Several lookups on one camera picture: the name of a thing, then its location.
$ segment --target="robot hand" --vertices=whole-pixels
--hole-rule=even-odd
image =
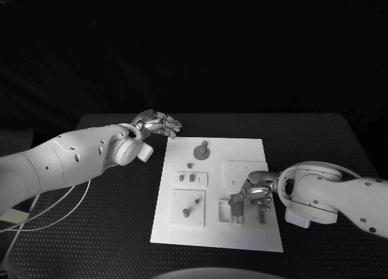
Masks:
[[[146,139],[151,133],[170,136],[175,139],[176,132],[179,132],[182,128],[182,123],[170,117],[170,115],[163,112],[156,112],[153,109],[141,112],[131,121],[131,125],[134,125],[141,134],[143,139]]]

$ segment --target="dark curtain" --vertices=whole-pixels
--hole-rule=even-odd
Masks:
[[[385,3],[146,5],[0,0],[0,128],[37,144],[86,113],[338,112],[380,164]]]

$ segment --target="robotic arm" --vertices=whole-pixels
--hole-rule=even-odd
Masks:
[[[58,135],[33,149],[0,158],[0,216],[37,194],[72,187],[136,157],[147,161],[151,133],[173,139],[182,127],[169,115],[146,110],[131,124],[88,128]]]
[[[342,181],[342,171],[355,180]],[[260,216],[276,192],[286,205],[286,221],[307,228],[310,221],[332,224],[338,211],[368,233],[388,238],[388,181],[361,178],[345,168],[320,162],[303,162],[280,173],[254,171],[244,182],[241,192],[231,195],[234,216],[242,216],[242,201],[250,198]]]

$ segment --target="textured tabletop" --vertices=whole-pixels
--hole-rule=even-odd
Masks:
[[[78,129],[128,123],[136,115],[86,115]],[[281,171],[306,160],[325,161],[377,177],[345,119],[336,114],[173,114],[182,137],[261,138],[268,169]],[[284,253],[151,244],[151,224],[162,178],[166,137],[146,142],[154,153],[143,163],[110,168],[91,181],[72,215],[36,232],[23,232],[9,257],[10,278],[150,278],[192,267],[258,270],[287,278],[388,278],[388,240],[362,232],[339,214],[338,223],[309,229],[284,221],[276,199]],[[74,208],[86,183],[24,228],[59,219]],[[39,213],[66,189],[45,193]]]

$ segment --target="cable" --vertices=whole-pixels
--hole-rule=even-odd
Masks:
[[[75,188],[75,186],[72,186],[72,188],[68,190],[68,192],[65,193],[65,195],[61,197],[61,199],[53,203],[53,205],[52,205],[49,208],[46,208],[39,214],[36,214],[36,215],[35,215],[30,219],[27,219],[26,221],[23,221],[23,222],[14,224],[13,226],[10,226],[10,227],[1,229],[1,230],[0,230],[0,233],[3,233],[3,232],[6,232],[6,231],[35,231],[35,230],[40,230],[42,228],[46,228],[46,227],[52,226],[53,224],[56,224],[59,221],[62,221],[63,218],[68,217],[68,215],[74,212],[74,210],[76,209],[78,205],[81,204],[81,202],[82,202],[82,200],[84,200],[84,197],[85,197],[85,195],[86,195],[86,190],[85,190],[84,196],[82,196],[82,198],[81,198],[81,201],[79,201],[79,203],[76,204],[76,206],[74,207],[72,211],[71,211],[56,222],[53,222],[50,225],[48,225],[48,226],[42,227],[42,228],[36,228],[36,229],[32,229],[32,230],[13,230],[13,228],[16,228],[19,225],[27,223],[29,221],[32,221],[33,219],[36,219],[40,215],[43,215],[43,214],[55,207],[55,205],[58,205],[58,203],[65,199],[65,197],[66,197],[66,196],[69,195],[69,193],[72,192],[74,188]]]
[[[338,166],[336,164],[330,164],[330,163],[325,163],[325,162],[316,162],[316,161],[307,161],[304,163],[319,163],[319,164],[326,164],[330,167],[335,167],[338,170],[346,172],[348,174],[351,174],[355,178],[361,179],[361,176],[354,173],[349,169],[346,169],[345,167]]]

